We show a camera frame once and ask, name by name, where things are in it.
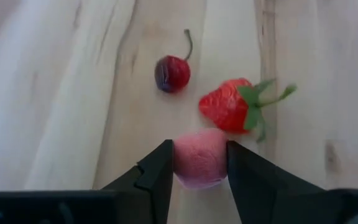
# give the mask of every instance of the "pink object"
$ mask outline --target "pink object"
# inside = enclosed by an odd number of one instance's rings
[[[226,136],[217,128],[186,134],[173,141],[173,170],[188,189],[219,184],[227,176]]]

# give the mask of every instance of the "red strawberry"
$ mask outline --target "red strawberry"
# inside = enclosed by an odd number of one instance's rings
[[[193,51],[193,42],[190,31],[185,30],[185,34],[190,42],[190,52],[185,59],[167,55],[160,59],[154,71],[157,87],[167,93],[178,92],[183,89],[190,80],[190,67],[187,60]]]
[[[262,132],[258,141],[262,141],[265,138],[265,120],[261,108],[285,99],[296,90],[295,85],[289,85],[277,99],[260,101],[259,95],[273,81],[263,81],[255,86],[245,78],[225,81],[217,90],[203,96],[198,108],[218,128],[230,133],[248,133],[260,124]]]
[[[237,91],[238,86],[252,84],[245,78],[225,81],[217,90],[203,96],[198,108],[218,128],[230,133],[248,133],[243,128],[248,105]]]

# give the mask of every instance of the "fake fruit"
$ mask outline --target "fake fruit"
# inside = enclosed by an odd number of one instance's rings
[[[258,142],[263,141],[266,123],[261,109],[284,100],[296,90],[295,85],[289,85],[278,98],[260,100],[260,94],[274,81],[263,81],[255,86],[245,78],[225,81],[218,89],[200,99],[198,109],[218,128],[230,133],[248,133],[259,124],[261,134]]]
[[[155,82],[157,87],[167,93],[175,93],[183,89],[190,80],[190,67],[187,60],[193,51],[193,41],[191,40],[190,31],[185,30],[185,34],[190,43],[190,51],[185,59],[172,55],[161,58],[154,71]]]

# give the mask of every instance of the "dark red cherry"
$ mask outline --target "dark red cherry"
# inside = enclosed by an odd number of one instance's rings
[[[185,59],[167,55],[161,58],[154,71],[155,82],[157,87],[167,93],[175,93],[183,89],[190,80],[190,67],[187,60],[193,51],[193,42],[190,31],[185,30],[185,34],[190,42],[190,51]]]

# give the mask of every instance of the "green calyx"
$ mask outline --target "green calyx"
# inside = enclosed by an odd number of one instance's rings
[[[244,129],[250,130],[255,128],[258,124],[260,125],[261,132],[257,142],[261,142],[266,138],[266,122],[262,116],[262,108],[279,101],[284,100],[286,97],[296,91],[296,85],[288,85],[284,92],[276,99],[271,100],[260,100],[260,94],[270,86],[275,79],[262,81],[255,86],[239,86],[237,87],[238,92],[245,102],[248,104],[248,113],[246,120],[244,121]]]

